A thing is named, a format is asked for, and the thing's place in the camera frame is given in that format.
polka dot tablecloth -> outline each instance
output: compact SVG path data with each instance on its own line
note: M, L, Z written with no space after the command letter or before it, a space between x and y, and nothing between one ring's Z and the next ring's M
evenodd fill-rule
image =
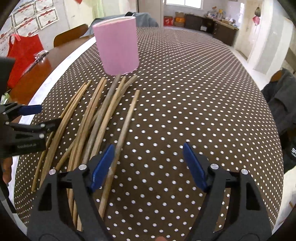
M275 224L283 188L279 137L258 87L222 42L201 32L139 28L137 75L108 124L103 144L117 143L136 89L141 90L112 184L105 223L115 240L184 240L205 194L182 156L185 142L226 170L246 168ZM57 81L32 124L57 118L82 85L92 80L56 151L55 166L75 138L87 104L104 73L96 45ZM15 205L28 224L31 185L41 153L20 157ZM94 193L97 207L102 189ZM225 190L216 230L223 227L231 193Z

pink cylindrical container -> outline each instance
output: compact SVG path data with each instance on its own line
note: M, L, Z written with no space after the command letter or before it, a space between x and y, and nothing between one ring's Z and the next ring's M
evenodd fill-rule
M104 71L109 75L127 74L139 66L135 17L105 20L93 26Z

wooden chair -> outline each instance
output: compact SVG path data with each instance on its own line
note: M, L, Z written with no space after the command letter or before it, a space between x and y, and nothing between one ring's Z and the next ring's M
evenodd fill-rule
M89 27L87 24L83 24L76 28L70 29L64 33L57 35L54 38L54 47L58 47L60 45L63 45L75 39L79 39L81 36L83 36L86 33L88 28Z

